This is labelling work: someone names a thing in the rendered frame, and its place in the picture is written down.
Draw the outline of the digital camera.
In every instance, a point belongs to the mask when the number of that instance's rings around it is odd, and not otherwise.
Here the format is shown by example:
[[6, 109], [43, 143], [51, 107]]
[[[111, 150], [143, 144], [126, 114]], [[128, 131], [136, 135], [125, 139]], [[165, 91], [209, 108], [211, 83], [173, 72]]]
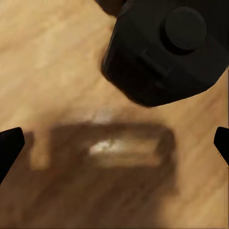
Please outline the digital camera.
[[229, 65], [229, 0], [122, 0], [108, 77], [154, 107], [205, 92]]

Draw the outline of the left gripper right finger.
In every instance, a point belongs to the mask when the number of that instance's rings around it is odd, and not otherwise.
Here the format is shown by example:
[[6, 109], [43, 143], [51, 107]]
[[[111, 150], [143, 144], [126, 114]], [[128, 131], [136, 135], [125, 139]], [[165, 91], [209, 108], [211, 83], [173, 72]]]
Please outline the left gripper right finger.
[[229, 129], [218, 127], [214, 138], [214, 144], [229, 165]]

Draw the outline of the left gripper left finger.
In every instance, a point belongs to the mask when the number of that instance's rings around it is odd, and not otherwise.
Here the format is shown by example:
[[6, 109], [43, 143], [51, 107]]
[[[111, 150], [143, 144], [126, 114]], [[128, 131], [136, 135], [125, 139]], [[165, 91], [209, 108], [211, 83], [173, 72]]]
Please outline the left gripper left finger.
[[24, 146], [21, 127], [0, 132], [0, 184]]

